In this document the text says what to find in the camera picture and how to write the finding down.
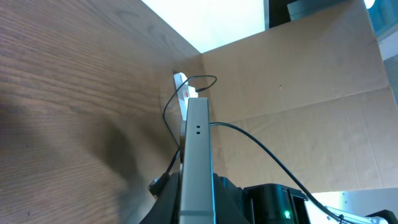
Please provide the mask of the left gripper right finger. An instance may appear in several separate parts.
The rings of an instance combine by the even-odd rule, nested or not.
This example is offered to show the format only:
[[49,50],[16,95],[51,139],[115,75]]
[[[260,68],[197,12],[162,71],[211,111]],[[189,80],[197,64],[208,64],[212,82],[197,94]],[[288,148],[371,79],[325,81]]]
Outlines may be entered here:
[[213,173],[215,213],[217,224],[249,224],[224,188],[222,181]]

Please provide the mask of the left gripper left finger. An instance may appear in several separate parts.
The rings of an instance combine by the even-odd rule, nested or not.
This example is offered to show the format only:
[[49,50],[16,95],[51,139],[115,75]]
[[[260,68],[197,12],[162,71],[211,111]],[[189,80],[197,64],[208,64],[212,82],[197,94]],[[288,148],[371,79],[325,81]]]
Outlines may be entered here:
[[179,213],[179,174],[173,173],[165,183],[159,197],[140,224],[175,224]]

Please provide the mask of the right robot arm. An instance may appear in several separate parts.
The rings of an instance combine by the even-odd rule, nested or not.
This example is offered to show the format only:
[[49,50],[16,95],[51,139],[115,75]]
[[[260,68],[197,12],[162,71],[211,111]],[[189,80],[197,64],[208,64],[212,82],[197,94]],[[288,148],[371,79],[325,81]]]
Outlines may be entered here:
[[359,216],[325,206],[320,209],[302,191],[280,184],[240,188],[214,175],[217,223],[393,223],[392,211]]

